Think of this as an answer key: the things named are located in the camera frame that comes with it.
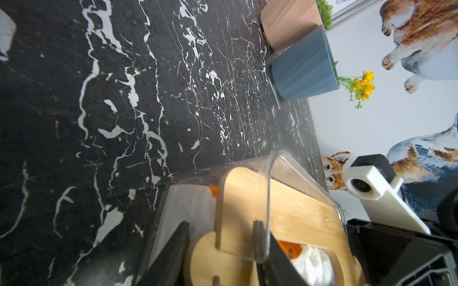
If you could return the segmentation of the blue-grey flower pot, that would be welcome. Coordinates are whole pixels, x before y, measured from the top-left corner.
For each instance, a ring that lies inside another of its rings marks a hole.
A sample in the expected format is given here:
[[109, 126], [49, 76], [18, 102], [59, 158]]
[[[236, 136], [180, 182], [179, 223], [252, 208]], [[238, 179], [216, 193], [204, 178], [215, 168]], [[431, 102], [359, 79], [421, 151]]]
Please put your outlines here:
[[273, 61], [271, 74], [285, 101], [336, 91], [340, 85], [326, 30], [316, 27]]

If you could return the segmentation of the orange tissue pack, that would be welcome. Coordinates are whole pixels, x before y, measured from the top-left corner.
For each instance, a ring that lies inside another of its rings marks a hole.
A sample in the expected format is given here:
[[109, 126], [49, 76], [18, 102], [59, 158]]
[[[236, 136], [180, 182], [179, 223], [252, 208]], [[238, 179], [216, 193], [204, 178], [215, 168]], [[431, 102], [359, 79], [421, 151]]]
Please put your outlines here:
[[[151, 263], [159, 256], [182, 221], [190, 223], [190, 238], [214, 230], [218, 188], [174, 184], [169, 187], [156, 233]], [[310, 286], [334, 286], [335, 275], [326, 252], [306, 244], [278, 241], [298, 273]]]

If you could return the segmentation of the light wooden lid board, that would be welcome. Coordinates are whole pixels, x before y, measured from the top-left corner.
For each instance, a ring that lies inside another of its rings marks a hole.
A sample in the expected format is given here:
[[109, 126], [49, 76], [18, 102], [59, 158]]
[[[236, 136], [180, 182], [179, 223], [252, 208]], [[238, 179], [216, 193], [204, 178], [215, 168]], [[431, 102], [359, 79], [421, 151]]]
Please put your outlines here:
[[[216, 248], [235, 246], [247, 253], [248, 220], [259, 207], [253, 187], [261, 175], [235, 168], [217, 186], [215, 230], [192, 241], [184, 265], [188, 286], [211, 286], [215, 277], [223, 286], [259, 285], [255, 263]], [[270, 230], [278, 241], [306, 244], [326, 252], [339, 286], [363, 286], [360, 262], [352, 255], [342, 220], [332, 206], [278, 180], [271, 181]]]

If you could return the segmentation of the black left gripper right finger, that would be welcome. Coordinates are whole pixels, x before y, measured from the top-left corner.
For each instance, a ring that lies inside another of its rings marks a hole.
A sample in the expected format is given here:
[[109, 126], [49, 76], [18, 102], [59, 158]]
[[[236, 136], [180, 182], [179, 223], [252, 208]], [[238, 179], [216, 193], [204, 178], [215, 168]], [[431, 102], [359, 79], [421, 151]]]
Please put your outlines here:
[[260, 286], [307, 286], [289, 261], [281, 246], [270, 234], [270, 252], [264, 263], [257, 263], [256, 270]]

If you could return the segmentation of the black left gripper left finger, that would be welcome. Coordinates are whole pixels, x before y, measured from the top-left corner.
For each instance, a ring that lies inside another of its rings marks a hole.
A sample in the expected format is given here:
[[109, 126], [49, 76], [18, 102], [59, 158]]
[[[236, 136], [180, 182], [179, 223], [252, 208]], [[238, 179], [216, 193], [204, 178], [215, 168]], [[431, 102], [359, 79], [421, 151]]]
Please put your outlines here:
[[183, 265], [190, 246], [190, 224], [182, 221], [138, 286], [184, 286]]

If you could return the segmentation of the aluminium frame post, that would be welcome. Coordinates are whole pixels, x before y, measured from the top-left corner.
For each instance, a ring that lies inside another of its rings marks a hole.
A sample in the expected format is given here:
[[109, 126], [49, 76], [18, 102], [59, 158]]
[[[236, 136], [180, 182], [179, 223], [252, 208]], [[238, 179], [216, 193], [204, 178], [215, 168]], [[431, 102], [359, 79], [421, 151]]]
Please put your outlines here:
[[337, 29], [338, 27], [345, 24], [347, 21], [352, 20], [356, 16], [360, 15], [362, 12], [365, 12], [372, 6], [378, 4], [379, 0], [363, 0], [363, 1], [353, 1], [343, 9], [339, 10], [337, 13], [331, 16], [332, 24], [328, 31]]

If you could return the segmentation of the clear plastic box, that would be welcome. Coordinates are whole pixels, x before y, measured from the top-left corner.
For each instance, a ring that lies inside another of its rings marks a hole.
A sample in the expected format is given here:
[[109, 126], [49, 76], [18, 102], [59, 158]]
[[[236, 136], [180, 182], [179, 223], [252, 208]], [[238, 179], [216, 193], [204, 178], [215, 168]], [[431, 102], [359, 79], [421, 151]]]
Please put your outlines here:
[[285, 151], [167, 183], [139, 286], [304, 286], [281, 242], [323, 250], [338, 286], [364, 282], [340, 206]]

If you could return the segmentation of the peach succulent pot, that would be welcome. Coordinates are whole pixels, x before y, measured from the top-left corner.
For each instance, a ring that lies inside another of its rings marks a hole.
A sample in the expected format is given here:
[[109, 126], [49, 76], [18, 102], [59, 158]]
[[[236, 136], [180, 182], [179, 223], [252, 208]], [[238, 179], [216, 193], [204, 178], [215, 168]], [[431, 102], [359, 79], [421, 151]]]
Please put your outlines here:
[[328, 1], [272, 0], [261, 11], [261, 24], [269, 46], [287, 48], [317, 27], [332, 25], [333, 6]]

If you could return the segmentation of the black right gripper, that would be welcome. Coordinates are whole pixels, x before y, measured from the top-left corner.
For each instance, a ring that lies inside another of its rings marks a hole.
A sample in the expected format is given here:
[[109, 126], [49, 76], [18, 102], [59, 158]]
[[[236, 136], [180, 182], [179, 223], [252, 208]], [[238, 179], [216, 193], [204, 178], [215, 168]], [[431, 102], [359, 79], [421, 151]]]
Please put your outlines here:
[[367, 286], [455, 286], [458, 283], [458, 192], [420, 214], [430, 234], [373, 222], [347, 222], [349, 245]]

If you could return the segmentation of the yellow artificial flower sprig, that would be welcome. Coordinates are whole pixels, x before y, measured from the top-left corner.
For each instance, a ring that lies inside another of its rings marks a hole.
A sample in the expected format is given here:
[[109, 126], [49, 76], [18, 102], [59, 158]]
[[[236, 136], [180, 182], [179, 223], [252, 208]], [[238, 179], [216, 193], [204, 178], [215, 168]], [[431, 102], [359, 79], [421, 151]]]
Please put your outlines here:
[[349, 100], [355, 101], [356, 109], [363, 108], [364, 101], [368, 100], [376, 89], [374, 85], [375, 76], [372, 71], [365, 71], [357, 76], [338, 76], [337, 82], [349, 93]]

